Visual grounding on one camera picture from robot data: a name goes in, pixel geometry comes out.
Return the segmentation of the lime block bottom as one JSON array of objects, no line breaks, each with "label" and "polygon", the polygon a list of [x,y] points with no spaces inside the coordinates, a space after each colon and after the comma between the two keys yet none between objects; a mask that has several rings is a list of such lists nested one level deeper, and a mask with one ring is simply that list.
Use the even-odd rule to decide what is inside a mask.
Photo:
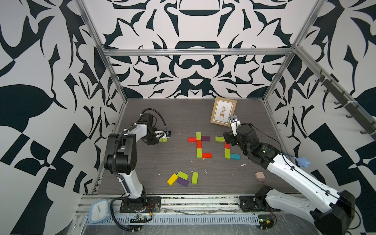
[{"label": "lime block bottom", "polygon": [[199,158],[199,159],[202,159],[203,157],[202,157],[202,149],[201,148],[198,148],[197,149],[197,158]]}]

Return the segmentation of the yellow block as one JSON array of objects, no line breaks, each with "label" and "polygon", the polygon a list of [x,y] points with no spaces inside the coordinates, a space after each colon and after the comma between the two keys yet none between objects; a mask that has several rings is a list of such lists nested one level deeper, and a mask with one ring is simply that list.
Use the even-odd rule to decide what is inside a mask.
[{"label": "yellow block", "polygon": [[173,174],[168,180],[167,180],[167,183],[172,186],[176,181],[178,180],[178,175],[177,174]]}]

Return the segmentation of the lime block pair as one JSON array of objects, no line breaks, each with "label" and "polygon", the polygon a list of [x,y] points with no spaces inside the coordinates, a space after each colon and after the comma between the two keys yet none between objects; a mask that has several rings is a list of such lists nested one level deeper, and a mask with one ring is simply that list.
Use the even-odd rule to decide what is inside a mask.
[{"label": "lime block pair", "polygon": [[182,171],[179,171],[178,174],[177,174],[177,176],[178,176],[179,178],[184,179],[184,180],[188,180],[188,178],[189,178],[189,175],[186,174],[186,173],[184,173],[184,172],[182,172]]}]

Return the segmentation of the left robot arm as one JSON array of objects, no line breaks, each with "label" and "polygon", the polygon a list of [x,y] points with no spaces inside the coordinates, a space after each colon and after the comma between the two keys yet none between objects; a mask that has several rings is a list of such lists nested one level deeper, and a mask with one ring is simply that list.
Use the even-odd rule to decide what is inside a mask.
[{"label": "left robot arm", "polygon": [[145,187],[136,173],[137,142],[142,140],[148,146],[153,146],[170,136],[164,118],[152,108],[144,109],[129,128],[109,135],[103,164],[124,189],[125,196],[121,201],[126,206],[138,211],[147,205]]}]

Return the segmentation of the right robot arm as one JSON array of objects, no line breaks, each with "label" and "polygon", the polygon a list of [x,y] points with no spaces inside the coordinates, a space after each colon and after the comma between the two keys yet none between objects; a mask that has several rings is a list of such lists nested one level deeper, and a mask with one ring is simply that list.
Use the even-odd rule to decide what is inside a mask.
[{"label": "right robot arm", "polygon": [[241,197],[243,211],[279,209],[312,223],[323,235],[345,235],[357,214],[355,197],[348,191],[339,192],[306,173],[277,148],[259,141],[253,126],[235,121],[224,132],[227,144],[238,146],[253,163],[279,176],[300,192],[304,199],[286,195],[272,187],[263,186],[253,202]]}]

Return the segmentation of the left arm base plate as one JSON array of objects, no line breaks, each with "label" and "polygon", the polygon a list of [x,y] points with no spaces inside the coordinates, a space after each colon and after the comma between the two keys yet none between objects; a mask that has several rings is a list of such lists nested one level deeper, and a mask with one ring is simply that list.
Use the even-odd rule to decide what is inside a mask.
[{"label": "left arm base plate", "polygon": [[122,200],[120,212],[132,213],[132,212],[159,212],[162,204],[162,198],[160,196],[147,196],[140,197],[138,199],[124,199]]}]

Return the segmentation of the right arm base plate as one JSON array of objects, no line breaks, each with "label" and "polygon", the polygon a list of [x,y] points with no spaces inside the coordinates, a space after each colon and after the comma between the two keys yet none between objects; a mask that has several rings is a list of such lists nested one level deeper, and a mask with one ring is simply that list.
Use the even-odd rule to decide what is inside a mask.
[{"label": "right arm base plate", "polygon": [[240,209],[243,212],[281,212],[272,208],[266,201],[266,196],[240,196]]}]

